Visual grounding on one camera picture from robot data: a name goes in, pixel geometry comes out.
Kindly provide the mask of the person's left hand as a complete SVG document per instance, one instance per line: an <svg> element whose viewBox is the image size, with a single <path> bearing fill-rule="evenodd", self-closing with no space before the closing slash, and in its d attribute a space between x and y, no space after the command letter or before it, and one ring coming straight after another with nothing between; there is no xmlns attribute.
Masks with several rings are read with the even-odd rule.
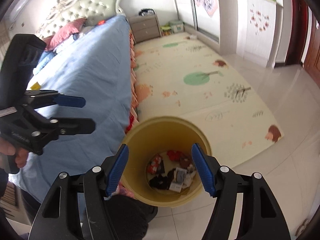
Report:
<svg viewBox="0 0 320 240"><path fill-rule="evenodd" d="M15 156L15 163L18 168L22 168L26 165L29 151L23 148L16 149L10 142L1 138L0 142L1 154Z"/></svg>

